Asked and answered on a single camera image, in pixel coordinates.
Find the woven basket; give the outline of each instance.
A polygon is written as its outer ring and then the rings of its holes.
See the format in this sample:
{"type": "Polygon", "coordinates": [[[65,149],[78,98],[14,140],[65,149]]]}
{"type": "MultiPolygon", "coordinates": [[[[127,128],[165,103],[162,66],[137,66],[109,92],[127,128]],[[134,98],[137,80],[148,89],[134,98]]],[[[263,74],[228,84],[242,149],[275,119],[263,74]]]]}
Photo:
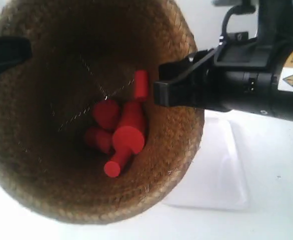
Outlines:
{"type": "Polygon", "coordinates": [[[0,186],[59,221],[107,224],[161,201],[199,149],[204,111],[145,104],[147,143],[118,178],[87,150],[90,106],[131,99],[134,71],[157,80],[161,63],[196,45],[172,0],[13,0],[0,36],[30,39],[33,58],[0,75],[0,186]]]}

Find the red cylinder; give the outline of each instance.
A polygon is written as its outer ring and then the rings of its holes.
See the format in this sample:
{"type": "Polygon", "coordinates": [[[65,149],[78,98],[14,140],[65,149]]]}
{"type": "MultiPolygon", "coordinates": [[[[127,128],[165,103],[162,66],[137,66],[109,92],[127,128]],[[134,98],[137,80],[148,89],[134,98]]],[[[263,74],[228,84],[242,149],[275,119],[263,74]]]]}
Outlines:
{"type": "Polygon", "coordinates": [[[149,74],[146,70],[134,73],[134,99],[145,102],[149,97],[149,74]]]}
{"type": "Polygon", "coordinates": [[[110,178],[119,176],[132,154],[132,151],[128,147],[123,147],[119,151],[116,151],[110,161],[104,165],[105,174],[110,178]]]}
{"type": "Polygon", "coordinates": [[[119,123],[121,109],[116,101],[107,99],[94,105],[91,114],[101,128],[113,131],[119,123]]]}
{"type": "Polygon", "coordinates": [[[112,149],[112,133],[98,127],[90,127],[84,134],[84,142],[91,148],[109,154],[112,149]]]}
{"type": "Polygon", "coordinates": [[[116,151],[128,147],[134,154],[142,151],[145,145],[146,119],[141,103],[127,102],[122,117],[113,134],[112,142],[116,151]]]}

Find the red toy piece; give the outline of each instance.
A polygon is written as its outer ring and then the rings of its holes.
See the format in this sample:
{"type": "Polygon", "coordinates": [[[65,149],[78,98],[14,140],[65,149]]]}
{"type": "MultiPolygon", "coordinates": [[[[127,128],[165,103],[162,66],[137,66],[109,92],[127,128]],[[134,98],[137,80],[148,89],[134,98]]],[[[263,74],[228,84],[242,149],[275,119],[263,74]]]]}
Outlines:
{"type": "Polygon", "coordinates": [[[127,102],[123,107],[122,117],[113,134],[115,151],[129,148],[134,154],[142,151],[145,145],[146,120],[141,103],[127,102]]]}
{"type": "Polygon", "coordinates": [[[134,99],[145,102],[149,96],[149,74],[146,70],[138,70],[134,73],[134,99]]]}
{"type": "Polygon", "coordinates": [[[91,114],[101,128],[113,131],[119,123],[121,109],[116,101],[107,99],[94,105],[91,114]]]}
{"type": "Polygon", "coordinates": [[[104,165],[104,172],[110,178],[116,178],[133,155],[128,147],[123,147],[104,165]]]}
{"type": "Polygon", "coordinates": [[[98,127],[90,127],[84,135],[84,142],[91,148],[109,154],[112,149],[112,133],[98,127]]]}

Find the white table surface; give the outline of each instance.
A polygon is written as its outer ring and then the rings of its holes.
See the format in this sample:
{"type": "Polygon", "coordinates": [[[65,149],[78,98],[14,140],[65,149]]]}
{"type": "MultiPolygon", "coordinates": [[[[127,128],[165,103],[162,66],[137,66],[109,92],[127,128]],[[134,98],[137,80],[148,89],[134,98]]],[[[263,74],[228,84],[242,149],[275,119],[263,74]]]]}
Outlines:
{"type": "MultiPolygon", "coordinates": [[[[226,9],[213,8],[209,0],[177,2],[198,48],[216,45],[226,9]]],[[[230,29],[253,34],[256,17],[235,17],[230,29]]],[[[236,111],[223,116],[238,124],[234,134],[249,189],[247,210],[178,209],[159,203],[123,222],[73,226],[29,212],[0,189],[0,240],[293,240],[293,122],[236,111]]]]}

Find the warning triangle symbol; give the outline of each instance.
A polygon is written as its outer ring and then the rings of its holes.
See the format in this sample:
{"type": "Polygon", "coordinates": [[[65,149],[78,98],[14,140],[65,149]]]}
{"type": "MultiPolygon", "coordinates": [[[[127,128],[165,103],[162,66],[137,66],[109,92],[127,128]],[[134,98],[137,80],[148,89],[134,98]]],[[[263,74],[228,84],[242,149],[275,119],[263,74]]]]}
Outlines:
{"type": "Polygon", "coordinates": [[[293,75],[290,75],[290,76],[283,78],[283,81],[285,81],[287,84],[289,84],[291,87],[293,87],[293,75]]]}

